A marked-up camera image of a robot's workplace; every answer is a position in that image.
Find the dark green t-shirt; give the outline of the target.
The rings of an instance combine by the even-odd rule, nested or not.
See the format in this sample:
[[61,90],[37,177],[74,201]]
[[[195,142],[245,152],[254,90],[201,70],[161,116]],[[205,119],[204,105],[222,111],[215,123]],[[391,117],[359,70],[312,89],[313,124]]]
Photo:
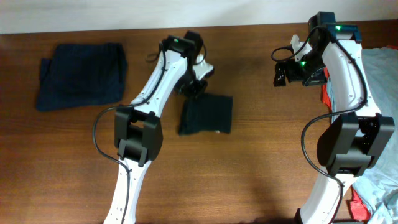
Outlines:
[[230,134],[232,117],[232,96],[204,93],[185,100],[178,134],[184,136],[201,131]]

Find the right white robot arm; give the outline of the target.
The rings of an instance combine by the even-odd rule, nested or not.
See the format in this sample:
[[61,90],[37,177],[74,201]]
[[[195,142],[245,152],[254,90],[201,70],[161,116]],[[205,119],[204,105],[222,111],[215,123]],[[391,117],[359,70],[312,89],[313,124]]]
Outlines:
[[301,81],[331,88],[330,112],[310,120],[301,133],[303,155],[319,176],[295,222],[333,223],[345,192],[376,165],[395,124],[372,98],[358,27],[335,22],[308,26],[305,41],[295,35],[286,47],[292,55],[275,61],[273,85]]

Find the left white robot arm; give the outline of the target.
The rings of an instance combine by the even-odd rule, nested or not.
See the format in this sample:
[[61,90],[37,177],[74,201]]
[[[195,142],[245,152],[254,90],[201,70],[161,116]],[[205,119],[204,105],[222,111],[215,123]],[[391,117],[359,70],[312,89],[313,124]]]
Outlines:
[[144,176],[159,155],[163,142],[160,122],[163,108],[175,91],[189,98],[203,93],[214,67],[206,63],[200,34],[168,36],[144,88],[129,105],[114,108],[114,145],[119,174],[105,223],[135,223]]

